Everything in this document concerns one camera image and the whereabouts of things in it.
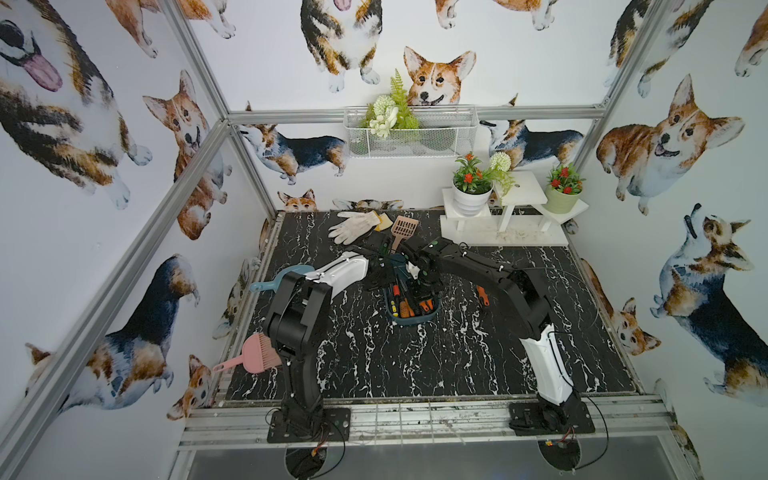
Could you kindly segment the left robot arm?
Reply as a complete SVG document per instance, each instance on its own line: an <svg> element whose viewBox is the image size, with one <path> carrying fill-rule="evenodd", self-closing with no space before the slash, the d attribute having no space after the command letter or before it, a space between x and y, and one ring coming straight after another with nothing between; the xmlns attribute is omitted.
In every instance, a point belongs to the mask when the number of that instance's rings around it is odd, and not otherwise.
<svg viewBox="0 0 768 480"><path fill-rule="evenodd" d="M285 392L275 425L287 435L309 440L323 431L316 357L327 337L333 299L381 268L393 243L389 234L372 232L325 265L304 274L289 272L280 280L264 333L281 360Z"/></svg>

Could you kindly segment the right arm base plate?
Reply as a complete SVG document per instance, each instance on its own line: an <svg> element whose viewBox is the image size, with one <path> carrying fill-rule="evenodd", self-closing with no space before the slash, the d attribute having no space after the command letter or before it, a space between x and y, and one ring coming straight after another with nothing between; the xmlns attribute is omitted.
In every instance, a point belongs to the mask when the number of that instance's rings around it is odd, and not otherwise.
<svg viewBox="0 0 768 480"><path fill-rule="evenodd" d="M517 436L563 436L568 432L591 434L596 427L583 401L552 406L546 402L510 403L509 428Z"/></svg>

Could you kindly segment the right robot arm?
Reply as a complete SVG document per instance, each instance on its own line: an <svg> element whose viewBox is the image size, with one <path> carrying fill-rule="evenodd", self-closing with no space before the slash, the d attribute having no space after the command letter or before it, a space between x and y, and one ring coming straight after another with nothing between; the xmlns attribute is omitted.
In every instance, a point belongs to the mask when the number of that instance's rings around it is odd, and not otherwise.
<svg viewBox="0 0 768 480"><path fill-rule="evenodd" d="M553 310L540 276L473 253L443 237L431 242L407 240L402 253L431 290L439 291L443 278L454 275L483 288L496 300L535 374L538 405L534 413L540 416L539 427L546 432L567 427L580 396L553 339Z"/></svg>

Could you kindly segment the small orange handle screwdriver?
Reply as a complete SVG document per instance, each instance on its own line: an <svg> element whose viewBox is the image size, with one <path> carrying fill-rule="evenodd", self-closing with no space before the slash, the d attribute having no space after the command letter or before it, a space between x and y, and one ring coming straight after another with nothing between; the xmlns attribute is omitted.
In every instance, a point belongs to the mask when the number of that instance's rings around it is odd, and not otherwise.
<svg viewBox="0 0 768 480"><path fill-rule="evenodd" d="M481 307L482 308L489 307L490 306L490 300L489 300L489 297L488 297L488 294L487 294L486 290L483 287L476 286L475 287L475 291L476 291L478 302L481 305Z"/></svg>

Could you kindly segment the teal storage tray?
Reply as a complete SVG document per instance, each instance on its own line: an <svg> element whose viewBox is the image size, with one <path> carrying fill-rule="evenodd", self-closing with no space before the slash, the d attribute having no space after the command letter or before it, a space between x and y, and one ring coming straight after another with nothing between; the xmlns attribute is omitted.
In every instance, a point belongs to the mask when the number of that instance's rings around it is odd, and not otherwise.
<svg viewBox="0 0 768 480"><path fill-rule="evenodd" d="M392 261L395 283L391 287L380 290L389 320L398 326L417 326L435 319L440 309L440 300L437 296L424 295L417 290L415 279L418 269L399 253L392 254ZM435 311L422 315L419 301L427 298L434 300Z"/></svg>

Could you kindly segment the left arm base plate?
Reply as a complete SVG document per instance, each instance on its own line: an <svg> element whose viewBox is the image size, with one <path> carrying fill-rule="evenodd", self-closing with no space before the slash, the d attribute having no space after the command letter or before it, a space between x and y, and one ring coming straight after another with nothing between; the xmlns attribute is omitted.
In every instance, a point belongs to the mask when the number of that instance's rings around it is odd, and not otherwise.
<svg viewBox="0 0 768 480"><path fill-rule="evenodd" d="M281 408L268 421L267 442L346 442L350 437L351 413L349 408L322 408L311 413Z"/></svg>

